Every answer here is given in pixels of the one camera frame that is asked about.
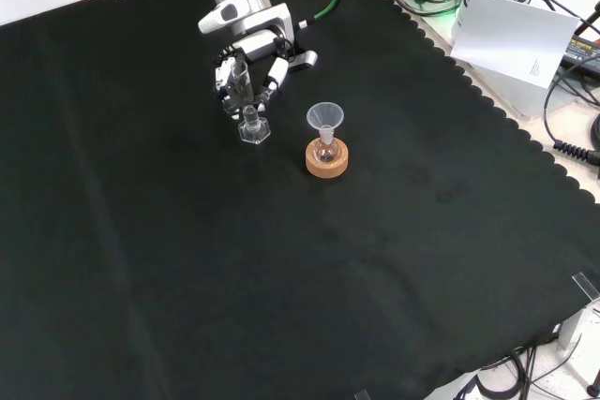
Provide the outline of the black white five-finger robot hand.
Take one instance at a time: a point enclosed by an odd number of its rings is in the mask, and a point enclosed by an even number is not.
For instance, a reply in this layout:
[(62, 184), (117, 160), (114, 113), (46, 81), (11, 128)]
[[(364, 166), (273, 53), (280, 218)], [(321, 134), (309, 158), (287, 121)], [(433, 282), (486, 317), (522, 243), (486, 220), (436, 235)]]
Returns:
[[(273, 65), (261, 88), (254, 92), (249, 66), (266, 57), (274, 58)], [(215, 62), (214, 81), (215, 96), (223, 110), (235, 122), (242, 119), (246, 105), (264, 111), (279, 94), (294, 58), (292, 43), (271, 29), (252, 33), (223, 49)]]

